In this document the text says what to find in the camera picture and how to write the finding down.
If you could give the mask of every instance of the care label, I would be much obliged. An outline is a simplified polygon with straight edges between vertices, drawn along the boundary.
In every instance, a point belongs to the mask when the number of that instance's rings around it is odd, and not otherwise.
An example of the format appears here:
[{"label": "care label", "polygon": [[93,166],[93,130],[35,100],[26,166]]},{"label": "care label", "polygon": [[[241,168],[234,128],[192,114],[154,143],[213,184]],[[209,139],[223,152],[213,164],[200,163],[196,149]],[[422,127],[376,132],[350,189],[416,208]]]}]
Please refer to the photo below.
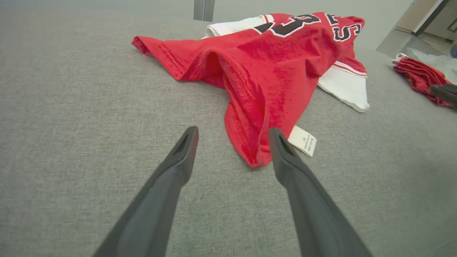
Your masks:
[{"label": "care label", "polygon": [[310,133],[304,131],[303,129],[297,126],[293,126],[288,141],[309,157],[313,157],[317,140]]}]

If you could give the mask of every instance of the folded red cloth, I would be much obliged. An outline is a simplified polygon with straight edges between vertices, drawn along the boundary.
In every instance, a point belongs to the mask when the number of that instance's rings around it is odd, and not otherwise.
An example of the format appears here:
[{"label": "folded red cloth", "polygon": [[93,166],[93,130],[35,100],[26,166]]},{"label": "folded red cloth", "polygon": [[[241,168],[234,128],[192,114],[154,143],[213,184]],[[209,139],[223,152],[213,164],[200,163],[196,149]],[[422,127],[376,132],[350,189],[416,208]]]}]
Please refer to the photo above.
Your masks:
[{"label": "folded red cloth", "polygon": [[221,37],[132,42],[176,80],[227,90],[227,133],[252,167],[271,161],[268,129],[277,127],[288,137],[319,77],[338,59],[354,59],[353,41],[365,23],[322,12],[274,15],[274,22]]},{"label": "folded red cloth", "polygon": [[448,103],[429,92],[429,87],[433,85],[450,84],[442,72],[409,57],[403,57],[394,62],[394,64],[396,65],[393,69],[410,81],[413,90],[424,94],[430,101],[438,105],[451,107]]}]

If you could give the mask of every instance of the white sleeve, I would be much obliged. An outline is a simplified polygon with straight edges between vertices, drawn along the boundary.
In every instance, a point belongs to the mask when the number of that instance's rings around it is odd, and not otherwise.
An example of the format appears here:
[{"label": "white sleeve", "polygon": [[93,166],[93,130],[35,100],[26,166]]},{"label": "white sleeve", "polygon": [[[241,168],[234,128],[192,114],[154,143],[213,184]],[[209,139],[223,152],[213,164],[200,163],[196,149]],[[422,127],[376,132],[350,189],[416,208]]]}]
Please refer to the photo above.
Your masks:
[{"label": "white sleeve", "polygon": [[269,23],[271,21],[273,21],[273,16],[269,14],[247,18],[241,21],[222,22],[208,25],[206,27],[206,36],[204,38],[233,34],[239,31],[260,26],[265,23]]},{"label": "white sleeve", "polygon": [[370,108],[366,81],[366,76],[352,74],[332,66],[319,78],[318,85],[356,111],[365,112]]}]

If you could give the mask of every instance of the blue object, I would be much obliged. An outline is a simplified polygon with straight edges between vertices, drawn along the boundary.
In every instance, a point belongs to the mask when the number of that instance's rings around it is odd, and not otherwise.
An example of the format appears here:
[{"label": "blue object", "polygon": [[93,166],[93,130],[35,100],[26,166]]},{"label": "blue object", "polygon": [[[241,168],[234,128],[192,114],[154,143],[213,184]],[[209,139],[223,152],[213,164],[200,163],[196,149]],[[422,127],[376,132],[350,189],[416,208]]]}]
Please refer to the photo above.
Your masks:
[{"label": "blue object", "polygon": [[453,45],[453,47],[451,47],[451,56],[457,58],[457,45]]}]

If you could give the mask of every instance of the gray tablecloth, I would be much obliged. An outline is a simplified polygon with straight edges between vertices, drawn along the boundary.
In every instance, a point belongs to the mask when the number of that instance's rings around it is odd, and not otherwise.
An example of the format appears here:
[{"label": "gray tablecloth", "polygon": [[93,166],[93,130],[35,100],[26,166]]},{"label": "gray tablecloth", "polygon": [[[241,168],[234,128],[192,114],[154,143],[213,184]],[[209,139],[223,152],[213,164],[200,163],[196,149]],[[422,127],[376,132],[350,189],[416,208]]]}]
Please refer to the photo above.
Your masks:
[{"label": "gray tablecloth", "polygon": [[[202,21],[120,10],[0,15],[0,256],[90,256],[184,130],[200,129],[167,256],[299,256],[272,165],[250,169],[225,90],[175,81],[130,42],[198,39]],[[457,254],[457,113],[356,49],[371,108],[317,89],[298,126],[314,171],[375,256]]]}]

